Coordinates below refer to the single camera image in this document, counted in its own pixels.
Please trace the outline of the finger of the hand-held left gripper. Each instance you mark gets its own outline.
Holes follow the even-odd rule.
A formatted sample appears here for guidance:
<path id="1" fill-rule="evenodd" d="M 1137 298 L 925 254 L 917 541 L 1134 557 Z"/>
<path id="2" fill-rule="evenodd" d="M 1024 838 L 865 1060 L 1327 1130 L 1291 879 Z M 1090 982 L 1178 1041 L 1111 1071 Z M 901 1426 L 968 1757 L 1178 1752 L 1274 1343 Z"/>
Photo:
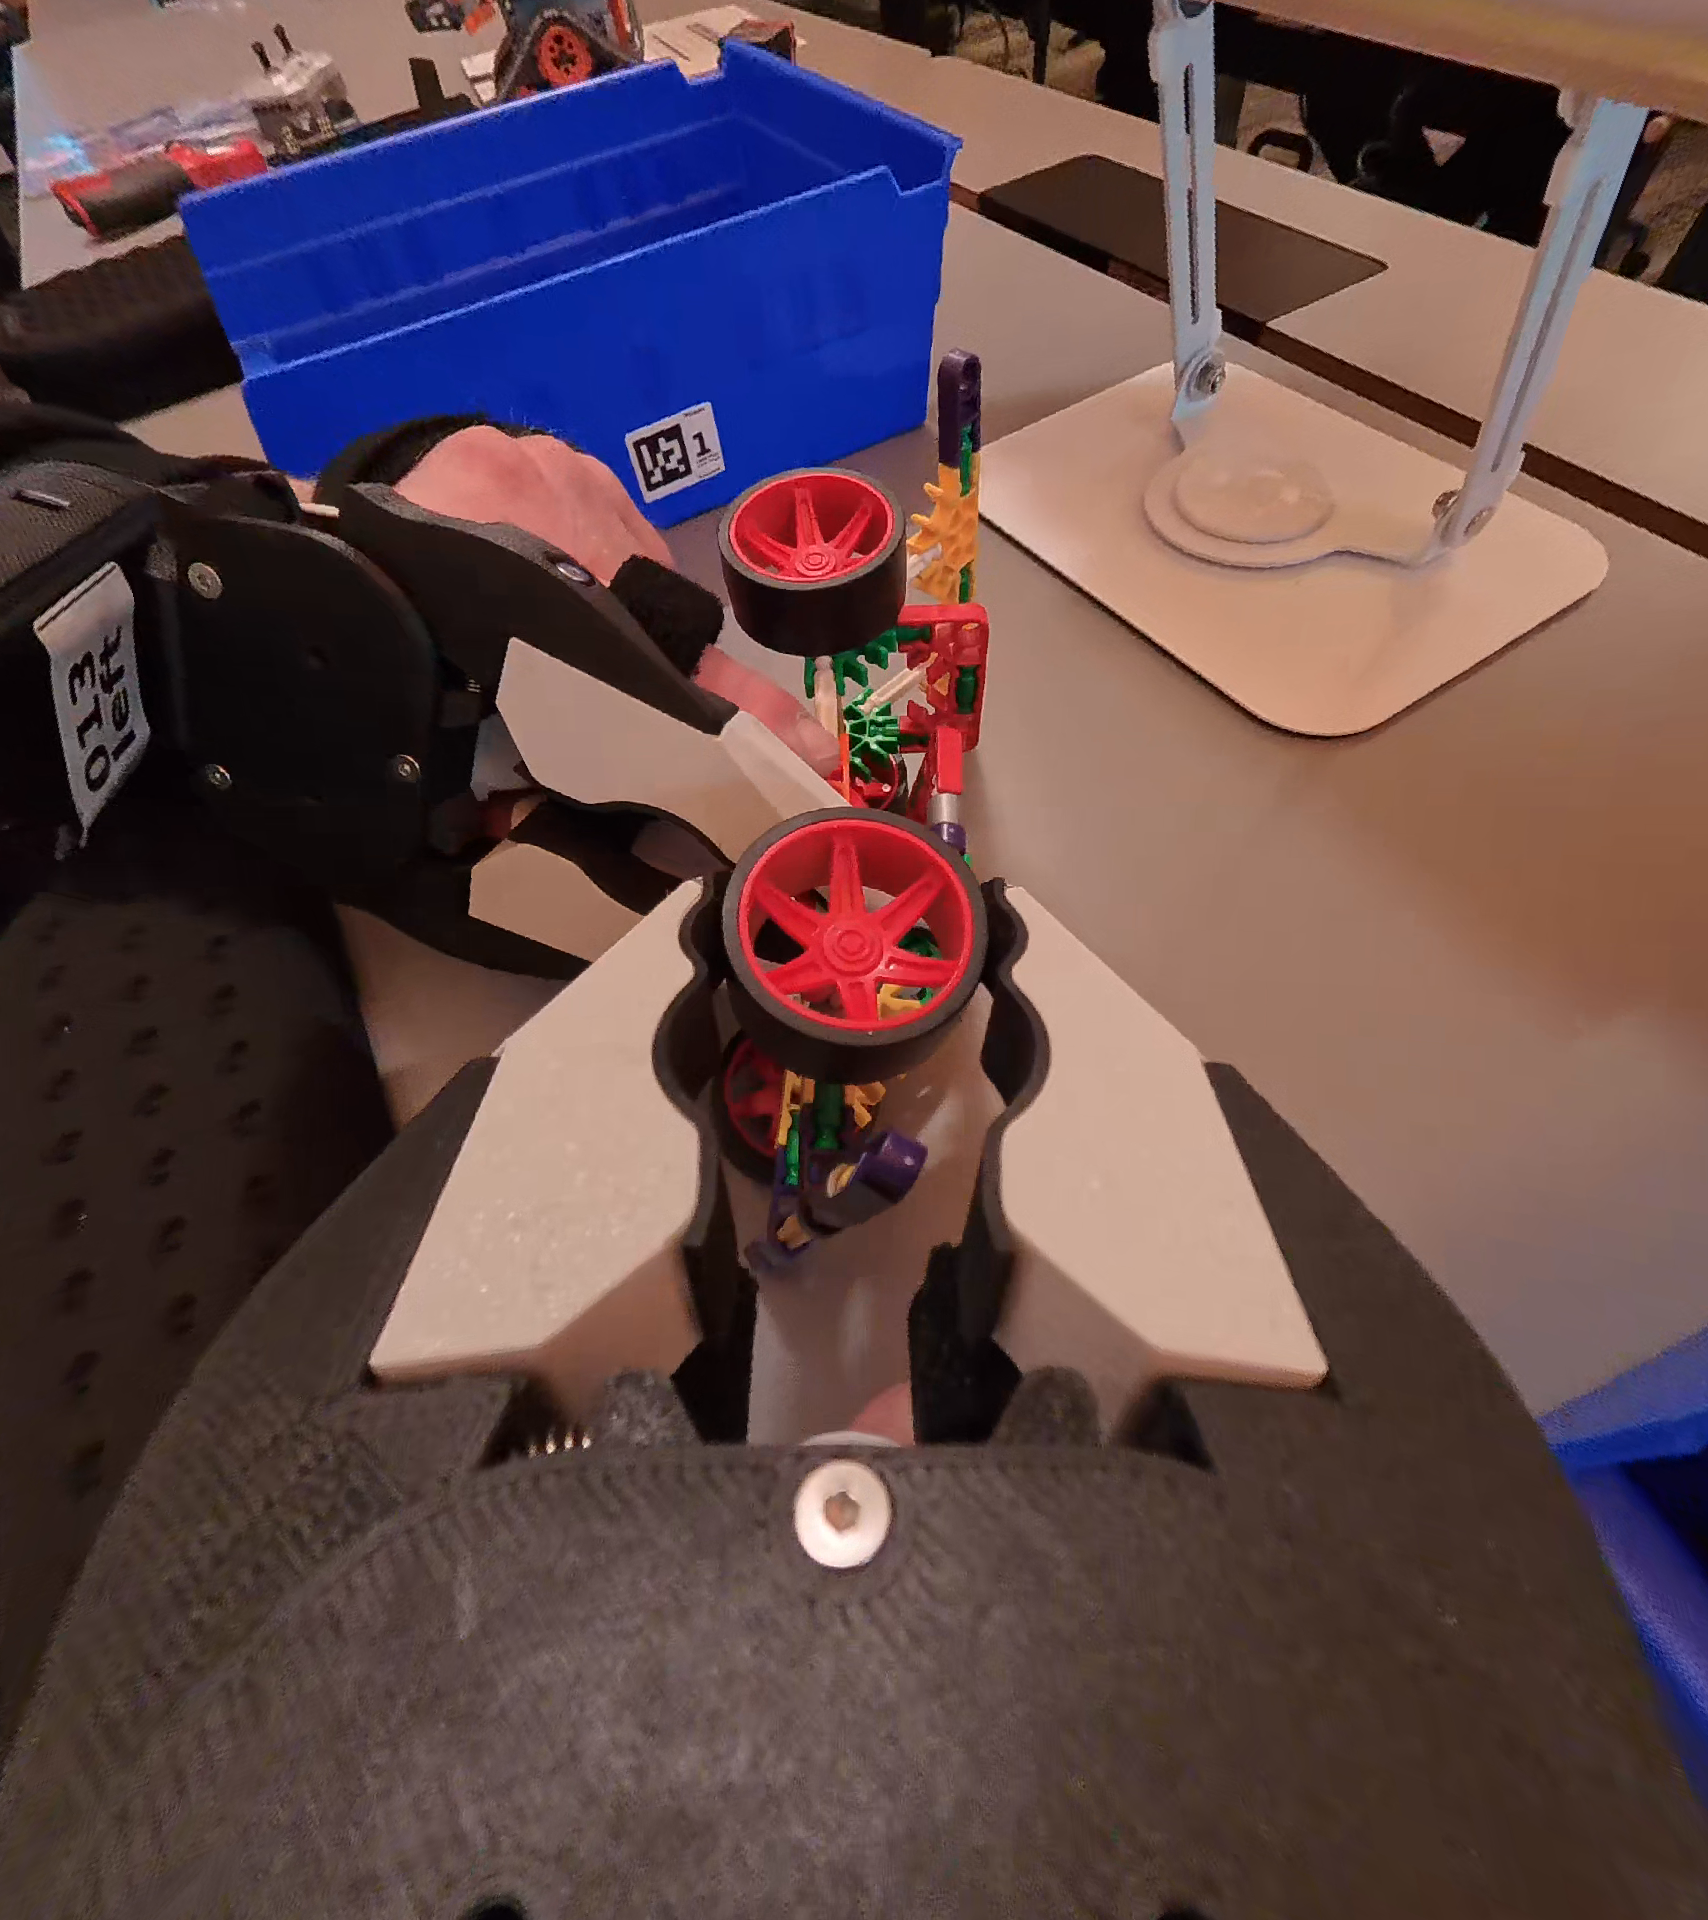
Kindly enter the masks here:
<path id="1" fill-rule="evenodd" d="M 722 862 L 792 817 L 847 807 L 753 714 L 732 707 L 706 731 L 519 637 L 505 641 L 493 703 L 538 785 L 672 820 Z"/>

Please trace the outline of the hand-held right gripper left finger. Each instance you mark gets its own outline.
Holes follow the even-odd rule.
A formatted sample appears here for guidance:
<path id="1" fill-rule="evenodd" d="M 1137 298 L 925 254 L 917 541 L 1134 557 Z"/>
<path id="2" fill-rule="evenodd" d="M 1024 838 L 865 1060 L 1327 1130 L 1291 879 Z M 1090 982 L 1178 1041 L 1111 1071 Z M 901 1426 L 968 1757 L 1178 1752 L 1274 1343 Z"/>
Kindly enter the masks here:
<path id="1" fill-rule="evenodd" d="M 526 1379 L 584 1427 L 608 1379 L 664 1376 L 746 1439 L 756 1282 L 710 1104 L 722 885 L 688 879 L 490 1057 L 367 1366 L 383 1384 Z"/>

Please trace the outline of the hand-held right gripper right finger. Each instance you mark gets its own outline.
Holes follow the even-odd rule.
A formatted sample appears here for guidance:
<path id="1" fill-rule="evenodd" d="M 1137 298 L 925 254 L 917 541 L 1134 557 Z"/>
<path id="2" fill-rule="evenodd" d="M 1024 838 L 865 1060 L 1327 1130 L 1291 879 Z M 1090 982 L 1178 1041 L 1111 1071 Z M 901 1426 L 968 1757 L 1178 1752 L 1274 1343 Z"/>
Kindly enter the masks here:
<path id="1" fill-rule="evenodd" d="M 1193 1384 L 1315 1391 L 1307 1307 L 1201 1052 L 1026 887 L 986 882 L 986 1123 L 961 1232 L 912 1302 L 921 1443 L 981 1443 L 1024 1386 L 1067 1429 L 1198 1443 Z"/>

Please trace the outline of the red black toy wheel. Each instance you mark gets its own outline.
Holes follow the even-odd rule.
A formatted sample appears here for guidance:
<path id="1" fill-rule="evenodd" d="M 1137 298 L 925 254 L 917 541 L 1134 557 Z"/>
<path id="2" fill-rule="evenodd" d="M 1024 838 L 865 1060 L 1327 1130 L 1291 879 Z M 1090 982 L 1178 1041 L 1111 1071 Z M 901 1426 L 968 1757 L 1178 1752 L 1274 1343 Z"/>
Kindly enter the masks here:
<path id="1" fill-rule="evenodd" d="M 786 820 L 722 892 L 725 997 L 769 1061 L 827 1084 L 931 1060 L 986 973 L 986 896 L 931 827 L 867 807 Z"/>

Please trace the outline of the blue bin with white tag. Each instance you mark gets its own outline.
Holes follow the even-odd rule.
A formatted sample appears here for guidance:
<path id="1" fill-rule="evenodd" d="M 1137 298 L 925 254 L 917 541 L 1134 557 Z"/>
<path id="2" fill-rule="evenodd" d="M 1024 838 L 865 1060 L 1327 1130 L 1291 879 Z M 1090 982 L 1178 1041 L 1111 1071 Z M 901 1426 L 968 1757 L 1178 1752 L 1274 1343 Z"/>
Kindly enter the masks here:
<path id="1" fill-rule="evenodd" d="M 656 525 L 927 413 L 961 140 L 744 44 L 198 191 L 179 220 L 265 458 L 543 428 Z"/>

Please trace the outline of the colourful toy construction car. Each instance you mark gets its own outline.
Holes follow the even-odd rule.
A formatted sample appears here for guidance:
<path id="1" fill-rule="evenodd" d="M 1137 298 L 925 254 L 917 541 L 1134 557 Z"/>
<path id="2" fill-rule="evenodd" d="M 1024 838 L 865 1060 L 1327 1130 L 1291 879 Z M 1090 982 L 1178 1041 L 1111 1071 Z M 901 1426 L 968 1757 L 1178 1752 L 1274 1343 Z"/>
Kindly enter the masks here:
<path id="1" fill-rule="evenodd" d="M 906 511 L 847 468 L 793 468 L 722 517 L 730 609 L 761 648 L 803 666 L 803 694 L 837 741 L 847 807 L 929 827 L 970 862 L 968 760 L 986 712 L 989 619 L 975 600 L 984 369 L 963 348 L 936 369 L 936 473 Z M 776 1066 L 739 1029 L 712 1100 L 722 1146 L 766 1187 L 748 1246 L 758 1279 L 865 1225 L 917 1183 L 927 1146 L 887 1123 L 896 1082 L 826 1082 Z"/>

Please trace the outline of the person's left forearm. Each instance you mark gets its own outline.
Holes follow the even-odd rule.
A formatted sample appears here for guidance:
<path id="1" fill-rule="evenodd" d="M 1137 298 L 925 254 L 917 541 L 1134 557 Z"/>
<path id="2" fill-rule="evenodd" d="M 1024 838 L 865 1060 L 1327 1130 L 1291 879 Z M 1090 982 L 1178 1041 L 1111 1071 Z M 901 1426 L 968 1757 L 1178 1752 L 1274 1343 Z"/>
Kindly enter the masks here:
<path id="1" fill-rule="evenodd" d="M 345 443 L 317 473 L 317 497 L 333 506 L 353 484 L 394 485 L 433 445 L 471 426 L 490 426 L 481 413 L 421 415 Z M 228 472 L 270 468 L 261 453 L 165 452 L 142 442 L 122 423 L 70 407 L 0 400 L 0 473 L 36 462 L 74 463 L 134 477 L 145 485 L 184 485 Z"/>

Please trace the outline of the person's left hand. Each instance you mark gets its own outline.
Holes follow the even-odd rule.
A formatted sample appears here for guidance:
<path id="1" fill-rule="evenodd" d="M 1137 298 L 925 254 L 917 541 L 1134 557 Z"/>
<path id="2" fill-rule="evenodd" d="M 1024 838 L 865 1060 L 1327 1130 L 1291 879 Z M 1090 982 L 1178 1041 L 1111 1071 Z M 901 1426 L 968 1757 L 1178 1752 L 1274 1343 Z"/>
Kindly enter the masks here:
<path id="1" fill-rule="evenodd" d="M 394 488 L 426 513 L 545 540 L 606 587 L 632 574 L 654 609 L 684 603 L 667 613 L 672 633 L 659 641 L 684 675 L 750 712 L 820 778 L 840 775 L 837 740 L 779 683 L 722 650 L 719 613 L 690 609 L 704 589 L 675 572 L 665 540 L 599 459 L 552 435 L 471 423 L 440 435 Z"/>

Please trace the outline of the red black tool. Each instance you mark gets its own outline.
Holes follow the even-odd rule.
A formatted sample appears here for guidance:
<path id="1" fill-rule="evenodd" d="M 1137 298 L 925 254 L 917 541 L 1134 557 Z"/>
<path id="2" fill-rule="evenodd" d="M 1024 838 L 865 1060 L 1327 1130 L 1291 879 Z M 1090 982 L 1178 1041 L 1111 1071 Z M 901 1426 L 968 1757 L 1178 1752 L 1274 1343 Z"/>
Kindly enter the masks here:
<path id="1" fill-rule="evenodd" d="M 49 181 L 64 216 L 91 239 L 120 237 L 172 218 L 181 200 L 267 171 L 249 137 L 213 143 L 169 142 L 102 170 Z"/>

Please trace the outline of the white document stand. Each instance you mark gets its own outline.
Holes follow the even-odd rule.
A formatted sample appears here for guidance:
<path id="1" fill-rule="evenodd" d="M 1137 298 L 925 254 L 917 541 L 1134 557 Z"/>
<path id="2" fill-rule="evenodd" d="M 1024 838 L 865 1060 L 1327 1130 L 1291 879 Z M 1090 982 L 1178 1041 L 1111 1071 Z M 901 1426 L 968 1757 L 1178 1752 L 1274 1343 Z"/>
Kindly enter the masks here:
<path id="1" fill-rule="evenodd" d="M 1279 731 L 1370 731 L 1583 601 L 1597 538 L 1511 497 L 1643 122 L 1708 119 L 1708 3 L 1299 3 L 1557 85 L 1569 137 L 1485 413 L 1458 472 L 1226 356 L 1218 304 L 1211 3 L 1149 39 L 1170 360 L 1031 421 L 989 458 L 984 520 Z"/>

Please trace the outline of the orange black toy vehicle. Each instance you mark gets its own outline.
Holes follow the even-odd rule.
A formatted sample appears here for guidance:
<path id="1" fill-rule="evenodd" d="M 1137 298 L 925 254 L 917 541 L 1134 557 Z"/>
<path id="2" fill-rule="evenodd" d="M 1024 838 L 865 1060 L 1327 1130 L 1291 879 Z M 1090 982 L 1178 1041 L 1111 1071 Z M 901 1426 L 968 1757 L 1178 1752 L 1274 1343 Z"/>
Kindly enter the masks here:
<path id="1" fill-rule="evenodd" d="M 493 103 L 622 73 L 645 57 L 632 2 L 498 2 L 495 12 Z"/>

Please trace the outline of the white printed box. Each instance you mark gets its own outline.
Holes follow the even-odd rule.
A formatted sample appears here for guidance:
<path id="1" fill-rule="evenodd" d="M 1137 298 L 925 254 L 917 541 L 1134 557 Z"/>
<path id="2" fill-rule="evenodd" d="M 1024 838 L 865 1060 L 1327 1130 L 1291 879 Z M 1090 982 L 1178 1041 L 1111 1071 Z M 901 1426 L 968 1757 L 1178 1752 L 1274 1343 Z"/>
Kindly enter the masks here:
<path id="1" fill-rule="evenodd" d="M 793 19 L 782 12 L 716 3 L 667 18 L 650 18 L 641 25 L 641 59 L 674 63 L 688 78 L 704 78 L 719 66 L 730 41 L 758 46 L 784 44 L 782 57 L 793 57 Z"/>

